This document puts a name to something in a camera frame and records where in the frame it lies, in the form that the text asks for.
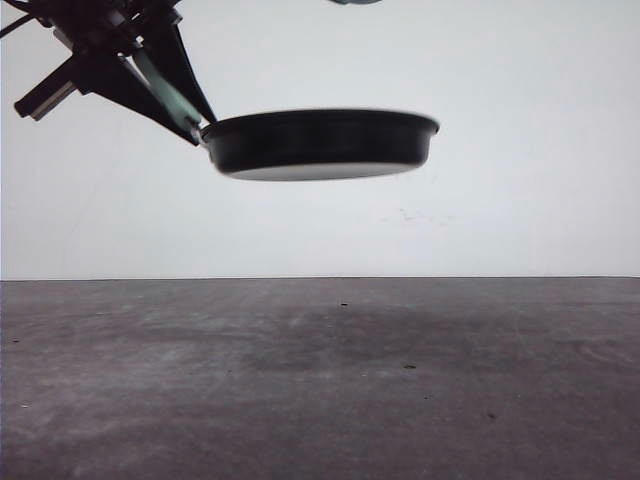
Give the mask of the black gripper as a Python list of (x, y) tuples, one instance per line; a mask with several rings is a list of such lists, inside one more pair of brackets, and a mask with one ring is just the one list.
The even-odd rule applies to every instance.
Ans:
[(15, 1), (71, 52), (14, 104), (42, 119), (77, 91), (100, 95), (198, 145), (199, 123), (217, 121), (189, 61), (175, 1)]

